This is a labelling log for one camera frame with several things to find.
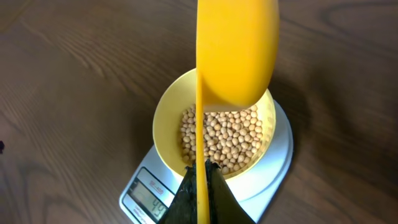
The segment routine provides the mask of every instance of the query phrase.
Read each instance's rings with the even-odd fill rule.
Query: scale platform
[[[245,174],[227,180],[235,199],[256,223],[285,177],[293,155],[292,129],[276,102],[275,112],[275,133],[267,152]],[[181,181],[152,146],[123,190],[119,205],[133,223],[157,223],[172,203]]]

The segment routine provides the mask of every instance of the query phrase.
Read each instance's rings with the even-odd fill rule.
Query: yellow cup
[[[163,94],[156,107],[153,138],[158,155],[163,163],[180,177],[186,173],[185,167],[191,166],[182,160],[180,144],[180,125],[182,112],[195,103],[196,69],[190,70],[175,80]],[[226,180],[242,175],[257,164],[266,153],[275,131],[275,105],[267,90],[256,103],[258,118],[262,121],[262,145],[251,161],[236,172],[224,175]]]

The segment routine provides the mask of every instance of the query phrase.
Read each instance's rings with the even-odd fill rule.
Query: brown wooden surface
[[[130,223],[118,197],[162,93],[195,67],[195,11],[0,2],[1,224]],[[397,223],[398,2],[284,0],[280,17],[270,89],[295,152],[261,223]]]

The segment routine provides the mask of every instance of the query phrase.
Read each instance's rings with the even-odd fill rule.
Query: digital scale
[[[276,102],[275,113],[274,137],[264,156],[243,175],[226,181],[235,199],[256,223],[292,160],[292,129]],[[123,190],[120,207],[135,224],[157,223],[172,203],[181,181],[182,178],[166,167],[152,146]]]

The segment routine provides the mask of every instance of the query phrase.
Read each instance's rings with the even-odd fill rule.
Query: scale display
[[[131,187],[129,195],[155,222],[167,211],[167,207],[139,181]]]

